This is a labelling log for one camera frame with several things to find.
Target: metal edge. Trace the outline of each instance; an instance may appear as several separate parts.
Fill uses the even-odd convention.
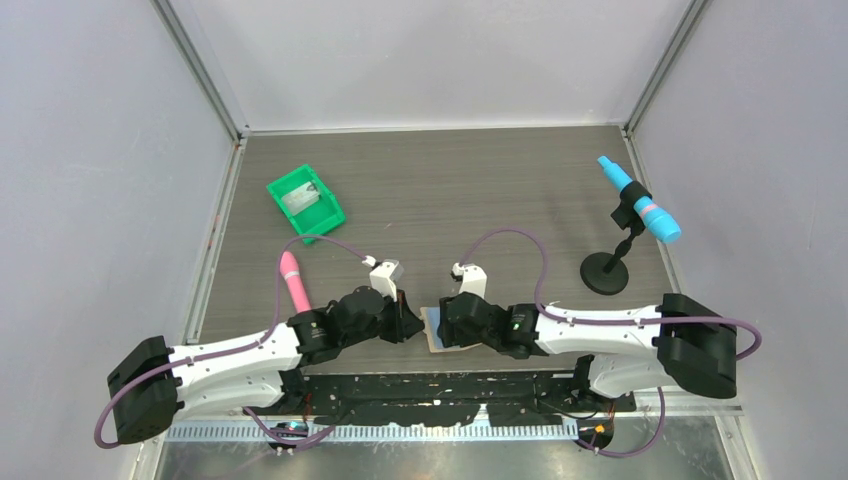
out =
[[[160,476],[159,461],[162,458],[166,434],[167,432],[163,432],[141,444],[130,474],[130,480],[154,480]]]
[[[716,417],[716,427],[733,478],[736,480],[758,480],[761,476],[751,452],[748,450],[748,442],[745,440],[741,428],[744,418]]]
[[[215,83],[212,81],[209,71],[203,64],[203,60],[201,60],[200,55],[197,53],[197,49],[194,47],[194,44],[192,43],[191,38],[189,38],[185,27],[177,15],[177,12],[174,10],[174,6],[171,5],[171,0],[150,0],[150,3],[159,13],[159,18],[171,34],[171,38],[173,38],[177,49],[182,54],[189,70],[191,70],[197,80],[197,83],[200,85],[201,90],[203,90],[206,98],[211,103],[212,109],[215,110],[215,113],[221,120],[221,124],[224,126],[224,129],[233,141],[238,141],[242,137],[241,130],[239,130],[239,127],[236,125],[235,120],[233,120],[230,111],[224,104],[224,100],[218,93],[218,89],[215,88]]]
[[[629,137],[623,127],[621,129],[621,138],[624,140],[624,145],[627,147],[627,153],[630,156],[630,163],[633,165],[633,172],[636,176],[636,180],[641,182],[645,188],[651,190],[651,181],[645,174],[645,167],[642,164],[642,157],[639,155],[635,139]],[[665,265],[665,271],[668,274],[668,282],[671,285],[671,290],[674,293],[683,292],[685,285],[680,274],[678,274],[680,268],[675,256],[671,253],[668,245],[660,242],[659,240],[656,242],[657,247],[660,249],[660,257],[662,258],[663,265]]]
[[[438,132],[449,130],[500,130],[516,128],[581,128],[581,127],[619,127],[621,122],[609,123],[547,123],[547,124],[504,124],[504,125],[421,125],[415,127],[363,127],[363,128],[320,128],[314,130],[255,130],[251,127],[251,136],[275,137],[284,135],[313,135],[325,133],[388,133],[388,132]]]
[[[221,185],[218,195],[218,208],[215,211],[212,231],[209,235],[209,243],[195,280],[194,297],[191,307],[186,315],[186,330],[183,341],[185,344],[196,344],[200,340],[200,332],[203,328],[203,320],[206,316],[206,306],[209,303],[209,294],[212,291],[212,280],[215,276],[215,267],[218,265],[218,257],[221,254],[221,245],[224,241],[224,232],[227,230],[227,220],[230,217],[230,207],[233,204],[233,196],[236,191],[239,172],[241,172],[244,150],[247,147],[249,137],[242,139],[238,147],[233,149],[230,157],[230,165]]]
[[[624,124],[624,131],[628,136],[633,136],[633,133],[639,126],[639,122],[642,121],[642,117],[656,96],[663,80],[665,80],[666,74],[671,70],[680,52],[683,51],[686,42],[689,40],[705,9],[711,2],[712,0],[692,0],[689,3],[689,7],[683,14],[683,18],[680,19],[680,23],[677,24],[677,28],[671,36],[671,41],[663,52],[662,57],[660,57],[654,73],[651,74],[648,83],[645,85],[645,89],[642,91],[642,95],[636,102],[633,113],[630,114],[630,118]]]

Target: small box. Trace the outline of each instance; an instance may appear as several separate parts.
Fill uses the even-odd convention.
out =
[[[271,182],[267,189],[298,235],[326,235],[346,220],[336,196],[309,165]],[[314,241],[303,239],[307,245]]]

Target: green plastic bin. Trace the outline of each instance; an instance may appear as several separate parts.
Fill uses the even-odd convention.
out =
[[[306,207],[297,215],[292,215],[283,201],[283,197],[309,182],[312,182],[318,189],[318,201]],[[305,233],[326,235],[345,221],[345,214],[339,206],[339,202],[336,201],[336,196],[324,185],[324,182],[318,178],[318,175],[309,165],[301,165],[285,177],[268,184],[267,188],[268,193],[274,197],[274,201],[277,202],[280,210],[289,219],[298,235]],[[314,241],[314,238],[303,239],[303,243],[307,245]]]

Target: blue cylinder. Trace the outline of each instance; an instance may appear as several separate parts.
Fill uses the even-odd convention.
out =
[[[613,186],[615,186],[616,190],[618,190],[618,193],[621,193],[624,187],[630,185],[633,181],[627,172],[606,156],[598,158],[598,163],[601,165],[601,168],[604,169],[604,175],[606,175],[609,181],[612,182]],[[663,243],[671,243],[680,238],[680,234],[682,232],[680,230],[680,225],[677,224],[674,217],[660,208],[649,197],[642,197],[637,200],[633,205],[633,209],[642,219],[642,222],[645,224],[645,228],[654,234],[659,241]]]

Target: white plastic casing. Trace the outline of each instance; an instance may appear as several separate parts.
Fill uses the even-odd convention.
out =
[[[205,345],[176,346],[170,361],[195,358],[256,343],[264,332]],[[266,407],[282,395],[279,372],[296,368],[301,355],[294,330],[278,325],[264,344],[248,351],[174,368],[182,380],[177,399],[185,402],[175,420],[190,416],[222,413],[241,406]]]
[[[488,279],[486,272],[482,268],[467,263],[460,266],[458,263],[453,264],[451,273],[457,277],[462,277],[462,283],[459,285],[457,293],[473,293],[480,298],[486,298],[486,281]]]
[[[545,307],[545,312],[569,318],[591,320],[633,320],[659,318],[656,305],[648,305],[632,310],[565,310],[553,306]],[[651,339],[659,335],[659,325],[639,327],[634,322],[623,327],[571,324],[539,314],[536,322],[539,338],[536,344],[545,352],[554,355],[565,352],[620,353],[623,355],[645,356],[656,349]]]
[[[397,302],[397,285],[403,275],[403,267],[397,260],[383,260],[377,265],[368,277],[371,279],[371,288],[380,292],[384,297],[392,297]]]
[[[548,306],[546,313],[592,320],[633,320],[632,325],[582,325],[539,315],[536,343],[549,354],[591,352],[589,387],[607,398],[618,398],[643,388],[677,385],[657,360],[651,340],[660,325],[640,325],[641,320],[660,318],[656,305],[631,310],[566,310]]]

